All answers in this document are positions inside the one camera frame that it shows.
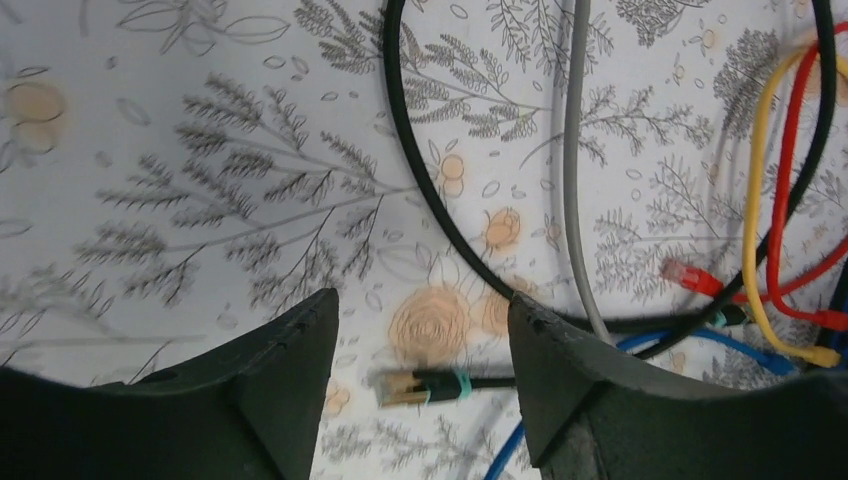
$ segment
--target orange rose print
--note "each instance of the orange rose print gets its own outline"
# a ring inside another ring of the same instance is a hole
[[[398,308],[389,326],[395,355],[421,366],[450,362],[465,347],[470,309],[455,288],[419,288]]]
[[[350,402],[350,390],[339,386],[335,380],[327,383],[327,395],[324,397],[324,414],[338,416]]]
[[[3,95],[3,106],[15,122],[11,136],[22,151],[43,155],[56,148],[66,109],[58,89],[30,79],[14,83]]]
[[[809,47],[817,38],[816,30],[812,29],[801,36],[800,45]],[[819,62],[820,58],[816,57],[810,78],[807,80],[807,86],[804,88],[805,100],[815,100],[821,95],[821,66]],[[848,107],[848,79],[840,73],[836,80],[836,104],[840,107]]]
[[[465,161],[458,155],[448,155],[439,166],[442,188],[445,196],[458,198],[465,190],[462,176],[465,174]]]
[[[514,246],[521,233],[521,216],[511,207],[503,208],[494,215],[486,212],[486,229],[483,232],[483,241],[486,251],[491,255],[494,252],[502,252]]]
[[[539,293],[539,286],[516,275],[510,282],[516,291],[535,297]],[[505,337],[509,334],[507,318],[509,313],[509,300],[495,291],[489,291],[481,301],[480,319],[481,328],[484,332],[497,337]]]
[[[453,139],[445,146],[444,156],[432,140],[427,142],[430,159],[426,162],[427,173],[440,195],[447,198],[459,198],[465,190],[465,160],[455,153],[450,153],[457,145]]]

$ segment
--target gray leaf print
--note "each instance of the gray leaf print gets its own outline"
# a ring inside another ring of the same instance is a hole
[[[22,218],[0,218],[0,240],[23,235],[32,226],[31,222]]]
[[[139,104],[128,98],[119,98],[115,103],[118,105],[118,112],[126,121],[139,127],[150,125],[150,115]]]
[[[285,34],[290,23],[277,17],[245,17],[227,25],[224,33],[245,45],[273,42]]]
[[[615,9],[619,17],[636,27],[639,45],[651,47],[674,30],[684,11],[708,3],[710,0],[618,0]]]
[[[777,65],[780,41],[774,30],[745,29],[735,45],[727,47],[727,61],[713,80],[714,95],[724,102],[724,130],[733,138],[747,138],[759,92]]]

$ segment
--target printed fabric background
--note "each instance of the printed fabric background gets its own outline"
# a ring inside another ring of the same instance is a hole
[[[369,384],[398,365],[509,369],[506,302],[452,252],[387,115],[380,7],[0,0],[0,361],[82,386],[132,382],[338,287],[314,480],[481,478],[518,419],[514,393],[380,411]],[[837,20],[846,7],[834,2]],[[738,269],[753,106],[778,56],[814,38],[812,9],[802,0],[592,8],[580,194],[602,310],[703,302],[659,267],[676,257],[724,279]],[[582,312],[561,268],[557,176],[572,9],[407,0],[402,61],[420,147],[465,235],[515,288]],[[837,46],[848,54],[844,38]],[[839,93],[848,106],[848,79]],[[846,129],[838,108],[789,227],[785,278],[848,226]],[[789,300],[818,307],[834,281]],[[814,337],[772,313],[788,341]],[[733,335],[766,345],[755,327]],[[655,363],[742,389],[776,381],[702,340]],[[524,451],[504,478],[539,477]]]

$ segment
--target black plastic part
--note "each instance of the black plastic part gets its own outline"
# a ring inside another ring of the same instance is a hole
[[[462,385],[454,372],[415,371],[412,376],[421,380],[421,386],[430,392],[427,403],[456,400],[462,394]]]
[[[509,340],[533,466],[546,480],[837,478],[848,373],[742,392],[653,367],[529,298]]]
[[[0,478],[307,480],[338,294],[133,385],[0,370]]]

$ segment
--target botanical print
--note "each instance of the botanical print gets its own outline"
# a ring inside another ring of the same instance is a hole
[[[416,290],[395,312],[389,342],[403,363],[437,366],[453,360],[465,346],[471,307],[450,286]]]
[[[319,447],[322,455],[332,463],[377,456],[389,476],[409,475],[433,480],[449,478],[444,476],[449,472],[460,472],[459,478],[482,478],[498,445],[505,439],[495,439],[489,431],[481,429],[476,435],[477,442],[466,446],[458,443],[457,429],[457,424],[444,416],[436,420],[435,435],[430,434],[432,426],[423,432],[411,431],[397,423],[374,420],[337,426],[321,437]],[[523,455],[513,457],[522,472],[530,468],[527,460]],[[515,480],[516,477],[507,470],[501,478]]]
[[[710,0],[617,0],[616,12],[636,27],[639,45],[651,47],[674,30],[686,10],[708,3]]]
[[[754,121],[759,92],[777,66],[780,41],[774,30],[745,29],[727,47],[727,61],[713,80],[715,97],[724,102],[722,129],[734,138],[747,138]]]
[[[336,380],[327,384],[327,396],[324,399],[324,415],[337,417],[350,403],[350,390],[342,387]]]
[[[430,156],[425,160],[427,171],[442,198],[456,199],[465,191],[465,159],[451,153],[457,143],[457,139],[448,142],[443,155],[435,142],[428,142]]]
[[[562,227],[550,214],[545,214],[545,227],[534,230],[530,236],[533,238],[545,237],[545,242],[547,242],[551,248],[557,252],[560,251],[559,245],[562,241],[560,238],[562,237]]]
[[[0,122],[9,132],[9,139],[0,145],[0,174],[15,163],[33,166],[33,156],[46,155],[58,144],[67,102],[46,80],[49,70],[41,66],[16,70],[12,59],[0,52]]]
[[[128,189],[101,189],[96,196],[116,208],[173,212],[169,230],[216,230],[235,222],[242,226],[240,233],[173,245],[152,225],[106,223],[97,228],[96,239],[75,246],[79,260],[134,265],[137,270],[121,279],[124,296],[158,296],[173,307],[191,293],[198,255],[222,250],[252,275],[251,304],[270,309],[272,317],[317,289],[341,287],[342,277],[350,273],[364,280],[373,265],[372,233],[383,199],[411,189],[379,181],[376,161],[337,134],[321,132],[320,141],[340,156],[340,164],[307,154],[307,117],[297,113],[297,103],[286,101],[286,90],[265,87],[260,94],[215,74],[205,86],[212,96],[183,98],[194,121],[174,129],[190,153],[182,168],[172,169],[157,155],[146,154],[138,160],[139,173],[127,177]],[[254,131],[273,143],[245,136]],[[281,156],[298,160],[303,168],[279,165],[275,157]],[[246,182],[257,181],[267,185],[261,195],[243,190]],[[256,218],[262,206],[298,203],[313,210],[270,221]],[[331,218],[338,226],[336,240],[353,244],[347,258],[339,257],[325,231]],[[277,233],[301,220],[313,221],[306,233]],[[293,266],[284,272],[273,268],[284,247],[304,241]]]
[[[506,253],[518,243],[521,234],[521,215],[512,207],[486,214],[486,227],[480,236],[486,249],[484,255]]]
[[[219,37],[245,45],[268,43],[282,37],[291,26],[273,16],[250,16],[225,22],[229,0],[118,1],[135,8],[118,22],[117,28],[158,33],[165,38],[159,48],[162,55],[178,41],[198,57],[209,53]]]
[[[131,384],[335,287],[312,479],[482,479],[520,418],[514,392],[375,401],[384,369],[502,375],[510,362],[507,300],[449,245],[399,147],[380,2],[47,3],[0,0],[0,364]],[[439,196],[508,285],[581,312],[558,213],[573,2],[406,5],[405,100]],[[814,38],[810,2],[592,2],[590,23],[578,180],[599,305],[626,317],[703,304],[662,265],[737,271],[756,95],[779,56]],[[838,96],[848,105],[846,79]],[[848,228],[845,112],[788,229],[786,278]],[[837,274],[787,302],[820,308]],[[769,314],[786,341],[813,340]],[[728,332],[768,347],[753,326]],[[709,341],[652,363],[739,389],[779,380]],[[538,476],[522,446],[502,478]]]
[[[546,294],[544,287],[531,282],[520,275],[513,275],[509,282],[510,286],[517,292],[524,293],[534,298],[545,298],[550,300],[552,294]],[[495,291],[488,291],[483,299],[472,307],[472,312],[480,319],[480,326],[484,332],[496,337],[505,337],[509,334],[507,325],[507,314],[509,313],[509,301]]]

